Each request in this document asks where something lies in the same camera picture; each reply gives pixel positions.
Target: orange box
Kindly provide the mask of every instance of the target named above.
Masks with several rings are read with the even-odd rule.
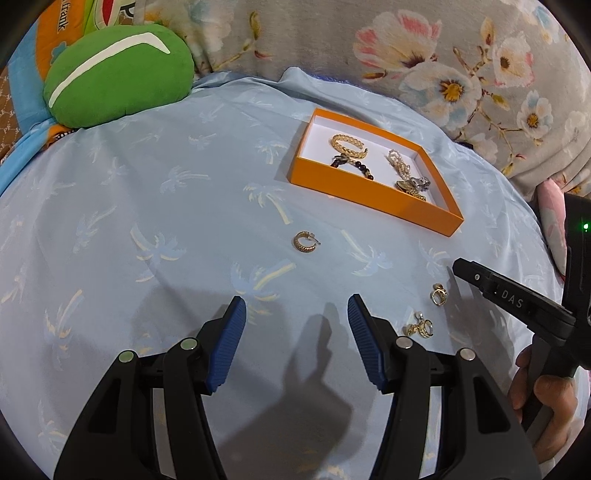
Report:
[[[374,180],[366,179],[352,165],[331,167],[338,155],[329,143],[336,134],[350,135],[368,148],[363,159]],[[355,150],[349,144],[343,144]],[[427,176],[431,186],[417,199],[394,187],[401,180],[387,160],[388,151],[398,150],[411,166],[411,176]],[[464,221],[462,213],[441,174],[423,148],[415,143],[351,117],[317,108],[291,164],[291,183],[327,193],[366,207],[389,213],[446,236],[452,236]]]

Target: bed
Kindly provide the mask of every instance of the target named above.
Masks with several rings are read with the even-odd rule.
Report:
[[[446,238],[290,184],[316,106],[422,145],[461,228]],[[312,254],[291,244],[302,230],[322,242]],[[0,410],[50,478],[121,350],[165,351],[236,294],[248,323],[206,411],[229,478],[282,480],[371,471],[390,399],[367,380],[351,294],[397,331],[423,312],[435,336],[418,342],[473,348],[503,390],[531,332],[456,280],[452,262],[561,297],[535,214],[505,176],[397,100],[295,67],[277,82],[211,74],[179,103],[62,138],[0,197],[0,232]],[[449,292],[443,307],[429,298],[434,283]],[[576,379],[582,419],[589,381]],[[436,461],[436,390],[432,399],[424,474]]]

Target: metal screw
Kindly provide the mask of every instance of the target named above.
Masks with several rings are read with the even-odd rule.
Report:
[[[193,350],[197,346],[197,343],[197,340],[194,338],[185,338],[185,340],[181,342],[181,348],[183,350]]]
[[[408,337],[398,337],[396,339],[396,345],[406,350],[413,346],[413,341]]]
[[[131,350],[126,350],[125,352],[121,352],[119,354],[119,362],[122,364],[126,364],[127,362],[131,362],[134,359],[134,353]]]
[[[469,348],[462,348],[462,350],[460,350],[460,356],[469,362],[476,358],[474,350],[470,350]]]

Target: green plush cushion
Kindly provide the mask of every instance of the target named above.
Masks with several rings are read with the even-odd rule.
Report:
[[[82,37],[61,53],[47,74],[45,101],[49,104],[58,85],[86,60],[119,40],[144,33],[156,35],[170,53],[141,43],[92,66],[74,78],[50,106],[59,123],[92,127],[187,96],[193,58],[183,40],[161,25],[115,25]]]

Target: finger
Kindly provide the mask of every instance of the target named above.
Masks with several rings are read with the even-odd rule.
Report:
[[[509,387],[509,401],[513,406],[513,410],[520,410],[527,401],[527,369],[520,368],[515,376],[513,382]]]
[[[526,368],[529,366],[531,360],[531,345],[525,347],[519,355],[517,355],[517,359],[515,360],[515,364],[519,368]]]
[[[572,378],[550,375],[539,377],[534,394],[554,412],[552,420],[534,446],[536,458],[541,463],[554,457],[566,443],[578,401]]]

